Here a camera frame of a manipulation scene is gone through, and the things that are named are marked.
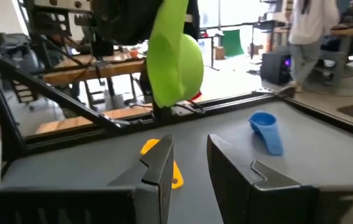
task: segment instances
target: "blue plastic scoop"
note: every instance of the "blue plastic scoop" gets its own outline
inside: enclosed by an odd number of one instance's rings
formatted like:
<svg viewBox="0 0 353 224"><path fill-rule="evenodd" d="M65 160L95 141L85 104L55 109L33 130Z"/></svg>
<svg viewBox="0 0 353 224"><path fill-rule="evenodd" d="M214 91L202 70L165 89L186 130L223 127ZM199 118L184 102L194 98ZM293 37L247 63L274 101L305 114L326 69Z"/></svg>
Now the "blue plastic scoop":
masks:
<svg viewBox="0 0 353 224"><path fill-rule="evenodd" d="M249 121L254 133L265 141L267 151L273 156L283 155L283 144L278 132L276 117L270 113L257 111L251 115Z"/></svg>

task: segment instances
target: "green cup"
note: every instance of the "green cup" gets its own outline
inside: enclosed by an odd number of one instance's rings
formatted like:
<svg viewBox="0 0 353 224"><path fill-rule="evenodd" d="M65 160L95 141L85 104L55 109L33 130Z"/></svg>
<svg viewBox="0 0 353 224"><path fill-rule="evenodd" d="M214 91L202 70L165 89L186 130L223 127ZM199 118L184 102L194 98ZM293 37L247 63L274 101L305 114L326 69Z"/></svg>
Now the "green cup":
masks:
<svg viewBox="0 0 353 224"><path fill-rule="evenodd" d="M203 82L203 56L198 43L183 33L188 0L164 0L149 39L147 70L160 108L189 100Z"/></svg>

